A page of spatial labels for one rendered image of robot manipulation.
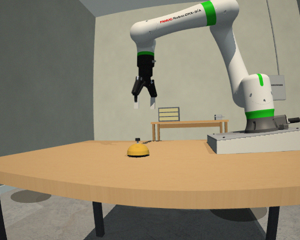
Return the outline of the gold dome bell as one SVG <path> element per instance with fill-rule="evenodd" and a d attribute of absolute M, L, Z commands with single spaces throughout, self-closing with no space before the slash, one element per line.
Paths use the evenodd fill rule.
<path fill-rule="evenodd" d="M 144 144 L 139 143 L 140 138 L 135 138 L 137 143 L 131 145 L 127 150 L 127 156 L 139 158 L 149 156 L 149 149 Z"/>

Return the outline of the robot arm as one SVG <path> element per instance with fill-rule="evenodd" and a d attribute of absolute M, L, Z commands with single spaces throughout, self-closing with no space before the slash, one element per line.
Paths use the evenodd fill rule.
<path fill-rule="evenodd" d="M 236 0 L 209 0 L 169 15 L 135 23 L 130 29 L 130 37 L 137 45 L 137 67 L 154 67 L 156 38 L 209 26 L 226 66 L 233 101 L 244 108 L 247 120 L 245 133 L 288 129 L 288 124 L 299 123 L 300 118 L 274 116 L 270 78 L 266 74 L 248 74 L 232 28 L 238 14 Z"/>

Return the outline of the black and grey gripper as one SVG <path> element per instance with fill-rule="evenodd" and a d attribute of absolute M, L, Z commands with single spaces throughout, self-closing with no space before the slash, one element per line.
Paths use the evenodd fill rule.
<path fill-rule="evenodd" d="M 145 86 L 151 96 L 150 98 L 150 109 L 155 109 L 155 99 L 157 97 L 156 87 L 153 76 L 153 67 L 149 65 L 142 65 L 138 67 L 138 76 L 135 78 L 135 83 L 131 91 L 134 96 L 134 109 L 140 108 L 140 92 Z"/>

